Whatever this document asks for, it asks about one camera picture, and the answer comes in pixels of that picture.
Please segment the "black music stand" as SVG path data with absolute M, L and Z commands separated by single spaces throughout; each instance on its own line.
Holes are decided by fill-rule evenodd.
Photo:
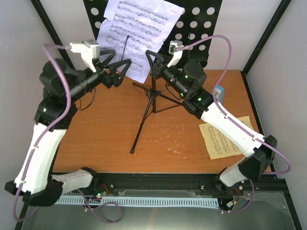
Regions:
M 97 3 L 108 3 L 108 0 L 95 1 Z M 179 40 L 182 41 L 183 47 L 182 57 L 180 61 L 176 64 L 179 70 L 182 70 L 184 65 L 189 61 L 197 61 L 202 67 L 207 65 L 207 60 L 209 56 L 209 47 L 211 43 L 211 38 L 214 33 L 214 28 L 217 22 L 217 17 L 221 7 L 221 1 L 219 0 L 200 0 L 198 3 L 209 3 L 203 9 L 201 6 L 196 4 L 192 0 L 184 0 L 183 3 L 188 3 L 187 7 L 183 7 L 182 4 L 174 3 L 180 7 L 183 7 L 185 11 L 180 16 L 176 25 L 172 29 L 168 38 L 164 41 L 163 46 L 157 52 L 163 55 L 170 55 L 168 53 L 170 41 Z M 98 8 L 90 8 L 90 16 L 94 16 L 94 29 L 100 30 L 101 24 L 104 21 L 103 10 L 98 10 Z M 162 96 L 162 93 L 156 89 L 157 79 L 152 79 L 151 88 L 145 88 L 145 93 L 148 96 L 149 102 L 147 104 L 145 114 L 151 114 L 156 112 L 156 98 Z M 138 83 L 133 80 L 133 85 L 139 88 L 143 88 L 144 83 Z M 183 106 L 183 99 L 178 96 L 173 99 L 176 105 Z

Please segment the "blue metronome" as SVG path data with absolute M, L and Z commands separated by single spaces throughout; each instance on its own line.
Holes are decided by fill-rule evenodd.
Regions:
M 213 95 L 218 102 L 222 103 L 224 98 L 224 88 L 222 86 L 217 85 L 213 90 Z

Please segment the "yellow sheet music page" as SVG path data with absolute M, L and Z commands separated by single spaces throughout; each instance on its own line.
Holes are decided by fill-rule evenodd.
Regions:
M 199 128 L 211 160 L 243 154 L 236 144 L 209 123 L 200 124 Z

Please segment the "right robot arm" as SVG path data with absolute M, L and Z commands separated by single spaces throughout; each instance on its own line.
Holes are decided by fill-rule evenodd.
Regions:
M 161 77 L 179 93 L 184 108 L 198 119 L 212 125 L 229 138 L 243 153 L 244 158 L 219 173 L 216 187 L 231 187 L 243 180 L 258 181 L 275 156 L 277 139 L 259 134 L 225 110 L 213 95 L 203 88 L 207 79 L 197 61 L 187 62 L 182 70 L 167 63 L 165 56 L 147 50 L 152 77 Z

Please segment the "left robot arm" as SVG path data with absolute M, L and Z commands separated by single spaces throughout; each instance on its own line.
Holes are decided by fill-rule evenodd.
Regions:
M 65 60 L 55 59 L 67 81 L 69 95 L 52 62 L 48 61 L 43 67 L 39 76 L 44 85 L 43 100 L 35 114 L 30 148 L 18 176 L 5 185 L 7 192 L 22 196 L 23 202 L 30 206 L 49 207 L 68 192 L 84 188 L 94 193 L 100 187 L 98 173 L 88 167 L 62 175 L 51 174 L 60 142 L 78 111 L 76 101 L 99 84 L 107 88 L 120 86 L 132 64 L 130 59 L 112 62 L 114 50 L 100 51 L 99 55 L 107 57 L 103 62 L 98 58 L 93 60 L 95 72 L 89 68 L 75 70 Z

